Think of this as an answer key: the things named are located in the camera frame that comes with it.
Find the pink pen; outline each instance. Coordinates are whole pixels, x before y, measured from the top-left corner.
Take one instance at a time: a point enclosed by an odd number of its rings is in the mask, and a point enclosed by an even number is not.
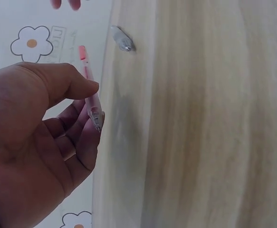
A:
[[[83,65],[83,75],[86,79],[94,80],[92,70],[89,64],[88,55],[85,46],[79,46],[79,56]],[[86,98],[87,113],[91,118],[96,130],[101,132],[102,129],[102,110],[98,94]]]

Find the fingertip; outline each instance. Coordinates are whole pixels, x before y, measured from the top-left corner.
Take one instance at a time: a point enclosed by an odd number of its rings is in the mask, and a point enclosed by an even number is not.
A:
[[[77,11],[79,10],[81,6],[80,0],[69,0],[70,6],[72,7],[73,10]]]
[[[54,9],[59,9],[61,6],[61,0],[50,0],[50,3]]]
[[[89,79],[86,79],[86,81],[87,81],[87,84],[88,84],[90,90],[95,91],[95,93],[99,90],[99,83],[98,82],[92,81],[92,80],[89,80]]]

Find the light wood surface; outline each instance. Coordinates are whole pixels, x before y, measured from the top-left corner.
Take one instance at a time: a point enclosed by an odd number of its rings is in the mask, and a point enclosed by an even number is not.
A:
[[[277,228],[277,0],[115,0],[93,228]]]

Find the finger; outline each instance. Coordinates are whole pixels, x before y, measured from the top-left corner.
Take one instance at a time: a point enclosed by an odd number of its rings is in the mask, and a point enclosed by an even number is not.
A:
[[[72,157],[76,153],[76,145],[67,135],[55,139],[56,145],[60,150],[60,154],[64,161]]]
[[[89,119],[85,107],[86,106],[84,106],[78,119],[73,124],[73,126],[66,132],[66,134],[56,139],[56,144],[59,147],[64,160],[67,160],[74,154],[75,148],[77,147],[77,143],[82,135],[82,130]]]
[[[68,0],[73,10],[78,10],[81,6],[80,0]]]
[[[59,9],[61,6],[61,0],[50,0],[54,9]]]
[[[73,179],[74,188],[81,184],[95,167],[100,134],[89,119],[76,146],[76,154],[65,162]]]
[[[38,64],[22,62],[17,64],[38,76],[48,93],[48,106],[52,107],[63,98],[81,100],[92,96],[99,84],[85,79],[76,68],[68,63]]]
[[[66,197],[73,190],[72,177],[47,127],[43,123],[38,125],[33,137],[39,157],[62,185]]]
[[[53,138],[57,138],[65,134],[65,132],[73,126],[84,105],[84,100],[75,100],[57,117],[43,121]]]

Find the hand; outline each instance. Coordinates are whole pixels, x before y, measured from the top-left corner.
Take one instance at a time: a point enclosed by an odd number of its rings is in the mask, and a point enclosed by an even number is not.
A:
[[[61,0],[50,0],[52,3],[52,6],[55,9],[59,9],[61,6]],[[78,10],[80,8],[80,0],[68,0],[73,10]]]
[[[19,63],[0,70],[0,225],[38,224],[92,172],[100,133],[84,98],[98,83],[70,64]],[[57,118],[45,111],[75,99]]]

